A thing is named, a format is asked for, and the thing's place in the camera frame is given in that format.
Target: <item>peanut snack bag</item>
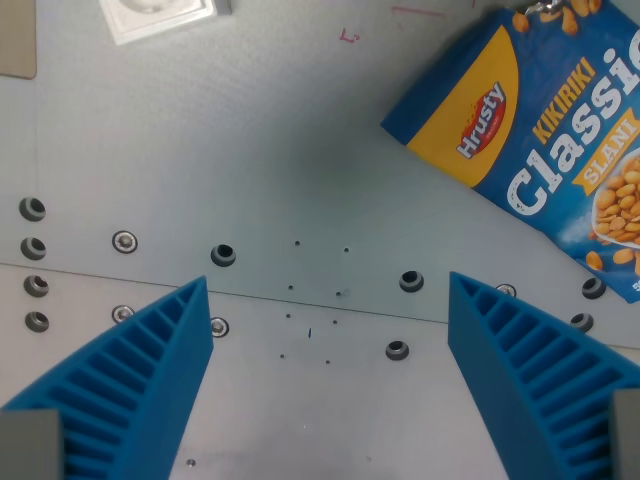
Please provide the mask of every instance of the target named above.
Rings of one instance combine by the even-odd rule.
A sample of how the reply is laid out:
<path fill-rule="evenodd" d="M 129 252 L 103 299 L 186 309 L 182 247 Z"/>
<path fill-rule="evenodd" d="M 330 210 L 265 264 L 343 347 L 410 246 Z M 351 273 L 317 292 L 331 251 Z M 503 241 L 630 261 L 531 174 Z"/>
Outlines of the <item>peanut snack bag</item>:
<path fill-rule="evenodd" d="M 607 0 L 554 3 L 529 15 L 488 15 L 383 127 L 633 303 L 640 300 L 640 29 Z"/>

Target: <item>hrusty logo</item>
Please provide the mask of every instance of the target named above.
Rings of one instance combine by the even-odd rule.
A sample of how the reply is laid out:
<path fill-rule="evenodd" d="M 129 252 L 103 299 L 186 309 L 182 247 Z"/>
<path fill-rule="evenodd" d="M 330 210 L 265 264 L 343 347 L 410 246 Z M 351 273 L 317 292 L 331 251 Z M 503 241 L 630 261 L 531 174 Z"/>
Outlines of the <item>hrusty logo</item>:
<path fill-rule="evenodd" d="M 486 148 L 496 136 L 507 108 L 507 99 L 499 82 L 472 106 L 462 140 L 457 150 L 471 159 Z"/>

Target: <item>wall outlet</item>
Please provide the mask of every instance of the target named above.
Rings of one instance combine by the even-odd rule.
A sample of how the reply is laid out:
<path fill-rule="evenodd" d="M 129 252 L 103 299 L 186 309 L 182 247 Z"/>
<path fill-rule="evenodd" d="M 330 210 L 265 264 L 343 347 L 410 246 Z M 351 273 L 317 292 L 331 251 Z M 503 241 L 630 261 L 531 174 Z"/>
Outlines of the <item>wall outlet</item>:
<path fill-rule="evenodd" d="M 100 0 L 100 5 L 118 45 L 231 13 L 228 0 Z"/>

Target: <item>red marking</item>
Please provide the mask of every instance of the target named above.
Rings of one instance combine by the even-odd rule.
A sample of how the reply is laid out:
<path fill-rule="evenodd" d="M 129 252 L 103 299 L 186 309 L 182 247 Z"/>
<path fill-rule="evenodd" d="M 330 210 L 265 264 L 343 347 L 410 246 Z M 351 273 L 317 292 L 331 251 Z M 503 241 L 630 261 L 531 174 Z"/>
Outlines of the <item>red marking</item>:
<path fill-rule="evenodd" d="M 422 8 L 391 7 L 391 10 L 394 12 L 417 13 L 419 15 L 427 15 L 429 17 L 445 18 L 447 16 L 446 13 L 436 12 L 434 10 L 424 10 Z"/>

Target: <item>brown cardboard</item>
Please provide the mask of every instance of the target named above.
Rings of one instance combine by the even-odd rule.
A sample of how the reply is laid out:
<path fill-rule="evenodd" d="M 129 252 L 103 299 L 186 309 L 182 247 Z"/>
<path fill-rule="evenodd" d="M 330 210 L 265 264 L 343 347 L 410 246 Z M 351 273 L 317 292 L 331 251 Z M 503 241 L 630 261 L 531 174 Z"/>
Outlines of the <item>brown cardboard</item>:
<path fill-rule="evenodd" d="M 0 0 L 0 75 L 36 73 L 36 0 Z"/>

